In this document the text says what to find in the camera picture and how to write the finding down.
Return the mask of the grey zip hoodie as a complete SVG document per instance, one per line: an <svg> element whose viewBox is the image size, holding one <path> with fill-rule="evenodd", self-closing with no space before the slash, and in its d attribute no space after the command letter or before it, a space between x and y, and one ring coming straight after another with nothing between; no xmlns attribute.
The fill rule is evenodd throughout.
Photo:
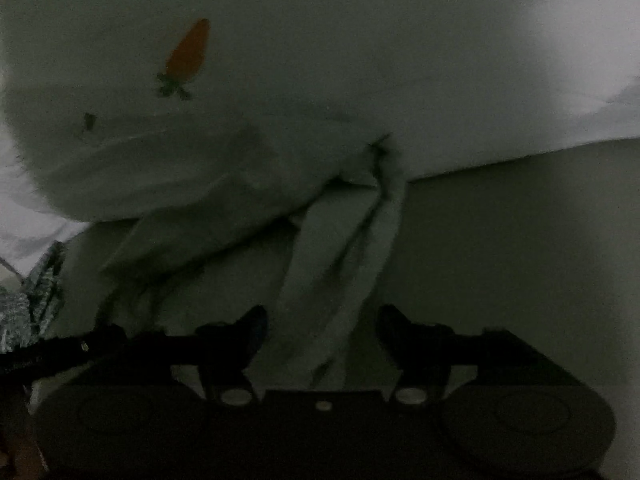
<svg viewBox="0 0 640 480"><path fill-rule="evenodd" d="M8 125L32 195L81 224L62 242L63 307L30 347L111 324L189 336L260 304L259 390L346 385L405 198L389 131L315 110L195 107Z"/></svg>

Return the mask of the plaid checked shirt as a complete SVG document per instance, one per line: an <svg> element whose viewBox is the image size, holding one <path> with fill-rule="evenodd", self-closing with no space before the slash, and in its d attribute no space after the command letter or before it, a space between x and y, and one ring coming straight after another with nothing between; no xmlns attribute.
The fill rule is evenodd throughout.
<svg viewBox="0 0 640 480"><path fill-rule="evenodd" d="M1 287L1 353L43 340L64 304L62 266L66 245L54 242L17 292Z"/></svg>

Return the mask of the carrot print backdrop sheet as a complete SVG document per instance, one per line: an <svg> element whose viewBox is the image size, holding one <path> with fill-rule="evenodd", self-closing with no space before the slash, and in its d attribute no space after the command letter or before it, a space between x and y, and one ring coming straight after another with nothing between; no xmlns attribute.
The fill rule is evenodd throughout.
<svg viewBox="0 0 640 480"><path fill-rule="evenodd" d="M17 273L184 162L133 128L328 104L414 178L639 134L639 0L1 0L1 257Z"/></svg>

